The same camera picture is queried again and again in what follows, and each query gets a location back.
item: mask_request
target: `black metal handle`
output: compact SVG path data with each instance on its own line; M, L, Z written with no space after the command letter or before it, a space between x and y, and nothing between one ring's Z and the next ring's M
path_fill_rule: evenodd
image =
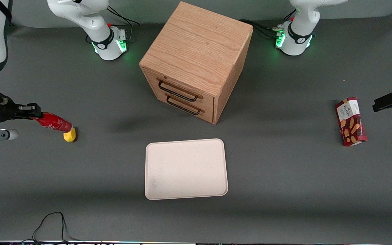
M177 107L178 109L181 109L181 110L185 111L186 113L190 113L190 114L192 114L193 116L197 116L197 115L199 115L199 113L201 112L201 109L199 109L199 110L197 110L196 113L194 113L194 112L192 112L192 111L190 111L190 110L188 110L188 109L185 109L184 107L180 107L179 105L170 102L169 99L170 99L170 96L168 96L167 99L166 99L166 101L168 102L168 104L171 104L171 105L173 105L174 107Z
M179 97L179 98L181 98L181 99L185 99L186 101L189 101L189 102L195 102L195 101L196 101L197 95L195 96L194 99L187 98L186 96L182 96L182 95L180 95L180 94L178 94L178 93L173 92L172 90L169 90L169 89L167 89L167 88L163 88L163 87L161 86L161 85L163 84L163 81L161 81L161 80L159 80L159 81L160 81L160 82L158 83L158 86L160 87L160 89L162 89L162 90L164 90L164 91L166 91L166 92L168 92L168 93L171 93L171 94L173 94L174 96L177 96L177 97Z

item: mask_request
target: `wood grain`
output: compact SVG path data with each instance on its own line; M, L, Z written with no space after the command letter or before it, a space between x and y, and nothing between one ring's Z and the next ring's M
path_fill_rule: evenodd
M181 2L141 65L218 96L252 26Z
M243 70L252 31L251 25L181 2L139 65L160 101L171 93L158 87L158 79L182 96L200 96L194 102L175 99L200 108L197 117L216 124Z
M216 124L219 121L219 118L229 99L229 96L231 95L232 90L234 89L235 84L238 78L240 77L241 71L243 71L244 62L246 61L247 50L249 49L251 37L252 37L252 32L249 33L245 45L243 46L243 50L240 52L239 57L237 57L235 61L235 65L232 68L227 81L225 82L223 90L221 91L219 97L217 97L217 99L214 100L214 118L213 118L214 124Z

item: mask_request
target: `plastic tray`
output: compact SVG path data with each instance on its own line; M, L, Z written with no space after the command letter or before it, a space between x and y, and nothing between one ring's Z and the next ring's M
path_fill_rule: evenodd
M215 197L227 192L222 140L151 143L146 147L146 198Z

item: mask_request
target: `drawer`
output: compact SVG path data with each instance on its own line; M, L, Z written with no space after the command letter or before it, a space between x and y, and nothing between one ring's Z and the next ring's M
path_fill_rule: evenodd
M205 110L199 107L196 107L194 104L190 104L187 101L183 101L180 98L177 98L168 93L160 93L157 94L157 98L167 103L177 109L189 113L193 116L199 117L202 120L208 121L209 123L213 123L213 110Z
M156 96L162 93L167 93L195 107L210 111L213 110L213 96L209 96L201 92L195 92L190 88L177 85L177 83L173 82L170 78L157 74L153 71L149 71L147 69L144 69L144 71L146 73L145 76L147 77Z

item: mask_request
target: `red bottle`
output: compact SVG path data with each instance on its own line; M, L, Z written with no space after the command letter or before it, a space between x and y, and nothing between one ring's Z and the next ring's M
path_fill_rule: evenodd
M70 122L52 113L43 113L43 118L31 117L31 119L52 130L69 132L72 129Z

